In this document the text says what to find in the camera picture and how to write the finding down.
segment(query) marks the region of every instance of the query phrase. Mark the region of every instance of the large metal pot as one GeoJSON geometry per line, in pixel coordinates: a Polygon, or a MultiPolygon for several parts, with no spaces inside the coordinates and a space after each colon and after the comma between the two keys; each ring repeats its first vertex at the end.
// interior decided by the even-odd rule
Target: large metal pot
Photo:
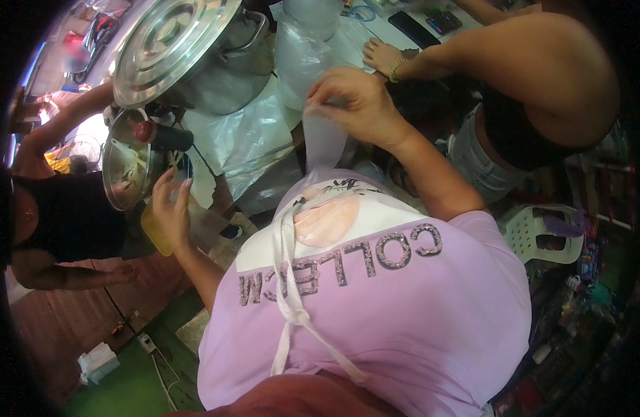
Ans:
{"type": "Polygon", "coordinates": [[[136,110],[121,112],[109,129],[102,156],[102,183],[109,202],[120,211],[129,210],[146,198],[167,168],[165,150],[137,141],[128,128],[128,118],[135,123],[144,119],[136,110]],[[134,152],[124,152],[124,147],[134,152]]]}
{"type": "Polygon", "coordinates": [[[116,103],[151,101],[207,115],[250,103],[273,71],[268,20],[241,0],[161,0],[137,23],[116,62],[116,103]]]}

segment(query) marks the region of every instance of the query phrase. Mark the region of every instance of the black smartphone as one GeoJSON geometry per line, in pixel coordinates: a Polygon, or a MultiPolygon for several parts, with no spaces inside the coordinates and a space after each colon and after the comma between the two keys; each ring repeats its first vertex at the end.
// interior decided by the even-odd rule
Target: black smartphone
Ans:
{"type": "Polygon", "coordinates": [[[463,23],[454,16],[451,11],[444,11],[438,13],[426,20],[426,22],[435,30],[440,36],[446,35],[451,31],[457,30],[463,26],[463,23]]]}
{"type": "Polygon", "coordinates": [[[391,16],[389,22],[395,28],[402,31],[408,38],[412,39],[413,42],[422,49],[441,44],[431,32],[417,23],[412,17],[408,16],[404,11],[399,11],[397,14],[391,16]]]}

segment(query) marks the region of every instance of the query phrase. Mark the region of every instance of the bracelet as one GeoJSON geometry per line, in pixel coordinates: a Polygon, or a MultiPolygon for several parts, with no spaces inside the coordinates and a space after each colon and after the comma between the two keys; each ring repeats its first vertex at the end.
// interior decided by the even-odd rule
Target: bracelet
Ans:
{"type": "Polygon", "coordinates": [[[389,70],[389,81],[391,83],[398,83],[399,79],[397,79],[397,74],[395,73],[395,71],[397,70],[398,67],[400,67],[400,65],[404,62],[406,62],[407,59],[405,58],[401,58],[399,59],[399,61],[397,63],[394,64],[394,66],[392,67],[392,69],[389,70]]]}

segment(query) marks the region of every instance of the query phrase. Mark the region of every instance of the denim shorts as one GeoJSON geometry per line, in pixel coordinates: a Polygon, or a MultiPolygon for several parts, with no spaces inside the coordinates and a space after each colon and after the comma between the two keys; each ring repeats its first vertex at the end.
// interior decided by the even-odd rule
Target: denim shorts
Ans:
{"type": "Polygon", "coordinates": [[[450,141],[447,159],[489,204],[503,198],[528,174],[506,171],[484,152],[475,133],[475,113],[479,106],[465,117],[461,129],[450,141]]]}

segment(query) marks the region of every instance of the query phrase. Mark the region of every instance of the white plastic chair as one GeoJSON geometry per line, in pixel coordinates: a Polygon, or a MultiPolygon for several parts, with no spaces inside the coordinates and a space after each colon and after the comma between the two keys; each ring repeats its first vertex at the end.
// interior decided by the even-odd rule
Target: white plastic chair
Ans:
{"type": "Polygon", "coordinates": [[[521,262],[532,259],[557,263],[573,263],[579,258],[584,236],[565,238],[565,246],[561,250],[546,250],[537,246],[536,237],[540,235],[558,236],[545,226],[544,218],[533,217],[533,209],[542,208],[563,213],[565,222],[577,226],[574,221],[575,209],[566,205],[528,205],[516,211],[513,215],[505,216],[499,221],[499,230],[505,241],[518,256],[521,262]]]}

